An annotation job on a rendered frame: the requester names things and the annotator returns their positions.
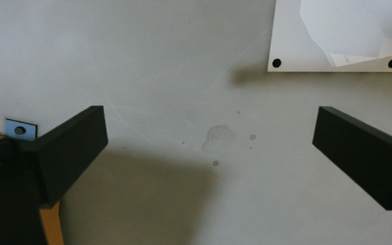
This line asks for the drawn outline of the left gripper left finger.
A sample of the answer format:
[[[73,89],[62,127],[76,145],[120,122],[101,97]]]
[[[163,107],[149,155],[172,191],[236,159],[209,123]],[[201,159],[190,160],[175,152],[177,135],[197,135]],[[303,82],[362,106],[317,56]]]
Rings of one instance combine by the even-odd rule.
[[[22,147],[0,139],[0,245],[49,245],[51,210],[108,145],[103,105],[91,105]]]

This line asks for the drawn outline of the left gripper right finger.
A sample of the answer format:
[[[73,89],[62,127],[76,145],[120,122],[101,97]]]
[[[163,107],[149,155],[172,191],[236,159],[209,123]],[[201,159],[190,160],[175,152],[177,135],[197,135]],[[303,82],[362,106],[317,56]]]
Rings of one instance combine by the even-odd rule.
[[[312,145],[392,211],[392,135],[331,106],[319,106]]]

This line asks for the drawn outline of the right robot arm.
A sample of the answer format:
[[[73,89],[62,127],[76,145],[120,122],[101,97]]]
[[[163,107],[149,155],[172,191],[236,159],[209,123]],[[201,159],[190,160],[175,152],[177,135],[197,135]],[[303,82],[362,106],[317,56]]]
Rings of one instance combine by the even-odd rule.
[[[332,67],[392,56],[392,0],[301,0],[299,15]]]

